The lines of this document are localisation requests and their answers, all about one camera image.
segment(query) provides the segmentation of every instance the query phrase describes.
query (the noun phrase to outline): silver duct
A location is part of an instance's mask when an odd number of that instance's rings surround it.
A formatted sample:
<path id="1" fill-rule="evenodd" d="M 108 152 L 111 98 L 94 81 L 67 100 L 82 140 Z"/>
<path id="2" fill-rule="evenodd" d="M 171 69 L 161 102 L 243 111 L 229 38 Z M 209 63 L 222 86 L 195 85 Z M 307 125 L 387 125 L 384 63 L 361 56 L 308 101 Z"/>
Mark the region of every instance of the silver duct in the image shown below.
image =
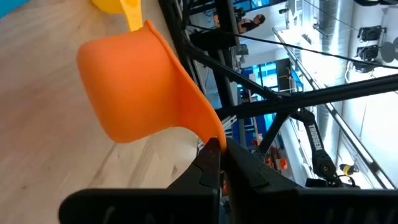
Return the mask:
<path id="1" fill-rule="evenodd" d="M 303 17 L 309 15 L 318 17 L 318 24 L 314 28 L 319 31 L 321 50 L 331 54 L 348 56 L 354 1 L 319 0 L 319 10 L 308 2 L 304 1 L 303 10 L 311 10 L 312 7 L 313 12 L 318 13 L 318 15 L 311 15 L 310 11 L 309 13 L 303 12 Z M 345 83 L 346 60 L 320 55 L 320 61 L 325 66 L 325 70 L 318 72 L 319 80 L 323 84 L 335 86 Z M 333 105 L 337 112 L 342 112 L 343 102 L 336 102 Z M 317 106 L 317 122 L 325 143 L 325 149 L 328 149 L 330 156 L 336 161 L 340 129 L 325 105 Z"/>

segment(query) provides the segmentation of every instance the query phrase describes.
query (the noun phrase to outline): yellow object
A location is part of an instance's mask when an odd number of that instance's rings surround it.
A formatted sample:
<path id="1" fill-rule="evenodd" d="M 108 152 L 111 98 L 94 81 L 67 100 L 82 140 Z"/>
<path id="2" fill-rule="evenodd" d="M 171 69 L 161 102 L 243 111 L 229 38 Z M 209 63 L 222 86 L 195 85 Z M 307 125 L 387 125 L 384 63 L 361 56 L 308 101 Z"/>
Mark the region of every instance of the yellow object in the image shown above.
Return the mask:
<path id="1" fill-rule="evenodd" d="M 92 2 L 109 14 L 124 13 L 130 31 L 142 27 L 141 0 L 92 0 Z"/>

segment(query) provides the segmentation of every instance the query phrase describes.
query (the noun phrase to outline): person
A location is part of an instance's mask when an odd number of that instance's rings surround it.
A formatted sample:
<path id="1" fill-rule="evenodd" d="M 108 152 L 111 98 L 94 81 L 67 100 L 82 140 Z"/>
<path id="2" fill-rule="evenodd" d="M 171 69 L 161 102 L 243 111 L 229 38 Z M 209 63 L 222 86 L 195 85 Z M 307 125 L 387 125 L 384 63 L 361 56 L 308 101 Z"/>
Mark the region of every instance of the person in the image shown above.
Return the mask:
<path id="1" fill-rule="evenodd" d="M 256 15 L 253 20 L 243 18 L 238 22 L 238 32 L 239 34 L 249 32 L 250 30 L 259 27 L 261 24 L 264 23 L 265 20 L 266 17 L 263 14 Z"/>

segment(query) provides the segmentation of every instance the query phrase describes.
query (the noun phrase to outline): blue wall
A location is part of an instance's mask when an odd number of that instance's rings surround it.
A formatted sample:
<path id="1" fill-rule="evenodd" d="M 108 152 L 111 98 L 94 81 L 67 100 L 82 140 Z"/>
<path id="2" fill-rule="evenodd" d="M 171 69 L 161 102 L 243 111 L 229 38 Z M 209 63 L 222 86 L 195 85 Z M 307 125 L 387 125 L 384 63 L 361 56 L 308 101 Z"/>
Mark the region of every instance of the blue wall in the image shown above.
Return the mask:
<path id="1" fill-rule="evenodd" d="M 0 0 L 0 18 L 29 0 Z"/>

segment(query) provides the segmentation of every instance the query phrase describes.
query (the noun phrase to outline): light wood surface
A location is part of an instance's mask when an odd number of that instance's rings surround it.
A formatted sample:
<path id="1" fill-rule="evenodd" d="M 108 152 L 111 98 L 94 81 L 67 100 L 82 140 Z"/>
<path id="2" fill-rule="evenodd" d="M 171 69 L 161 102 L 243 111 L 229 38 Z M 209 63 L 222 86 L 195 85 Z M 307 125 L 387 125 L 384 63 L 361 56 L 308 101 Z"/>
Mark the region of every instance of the light wood surface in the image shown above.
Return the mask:
<path id="1" fill-rule="evenodd" d="M 157 0 L 142 0 L 169 43 Z M 101 129 L 75 57 L 91 39 L 127 32 L 89 0 L 31 0 L 0 20 L 0 223 L 58 223 L 60 202 L 87 187 L 166 187 L 191 163 L 182 128 L 130 144 Z"/>

